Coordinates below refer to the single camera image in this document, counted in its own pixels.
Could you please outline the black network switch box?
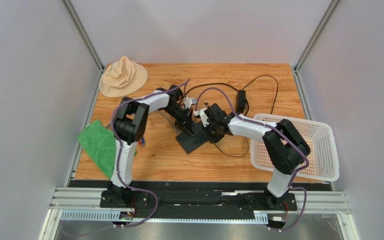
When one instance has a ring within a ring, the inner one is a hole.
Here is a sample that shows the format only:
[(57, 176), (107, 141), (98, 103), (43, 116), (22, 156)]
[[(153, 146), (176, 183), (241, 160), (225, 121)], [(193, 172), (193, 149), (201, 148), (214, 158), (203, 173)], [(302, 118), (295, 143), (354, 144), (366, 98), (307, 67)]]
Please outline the black network switch box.
[(187, 155), (191, 154), (205, 143), (210, 142), (210, 137), (207, 135), (206, 131), (203, 130), (203, 123), (201, 121), (193, 126), (193, 130), (194, 136), (187, 132), (183, 132), (175, 137), (176, 141)]

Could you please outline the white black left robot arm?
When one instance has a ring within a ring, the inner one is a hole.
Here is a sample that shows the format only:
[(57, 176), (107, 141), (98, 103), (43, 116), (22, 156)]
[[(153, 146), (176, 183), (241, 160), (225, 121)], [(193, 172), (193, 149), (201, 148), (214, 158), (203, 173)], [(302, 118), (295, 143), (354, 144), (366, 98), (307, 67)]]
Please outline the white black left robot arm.
[(133, 160), (136, 147), (145, 134), (149, 114), (163, 110), (174, 118), (176, 129), (189, 137), (195, 135), (191, 107), (180, 104), (184, 96), (179, 86), (160, 87), (143, 97), (123, 97), (112, 114), (110, 126), (116, 139), (116, 159), (107, 191), (125, 204), (132, 197)]

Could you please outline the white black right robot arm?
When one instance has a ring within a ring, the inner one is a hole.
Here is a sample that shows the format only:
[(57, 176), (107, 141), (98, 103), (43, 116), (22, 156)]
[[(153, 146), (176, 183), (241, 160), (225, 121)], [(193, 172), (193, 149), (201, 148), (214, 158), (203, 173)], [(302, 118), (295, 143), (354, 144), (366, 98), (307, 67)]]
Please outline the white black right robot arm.
[(294, 124), (288, 119), (278, 122), (256, 120), (210, 107), (194, 110), (209, 137), (240, 136), (263, 143), (274, 166), (271, 180), (264, 191), (266, 200), (278, 204), (289, 192), (302, 163), (308, 163), (311, 149)]

